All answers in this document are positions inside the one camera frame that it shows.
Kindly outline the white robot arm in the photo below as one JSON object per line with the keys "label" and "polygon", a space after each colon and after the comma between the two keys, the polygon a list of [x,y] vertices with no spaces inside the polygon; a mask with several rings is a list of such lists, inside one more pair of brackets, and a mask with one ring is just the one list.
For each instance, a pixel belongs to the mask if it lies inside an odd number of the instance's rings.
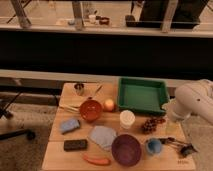
{"label": "white robot arm", "polygon": [[197,114],[213,125],[213,81],[202,79],[175,89],[175,97],[162,108],[172,122],[181,122]]}

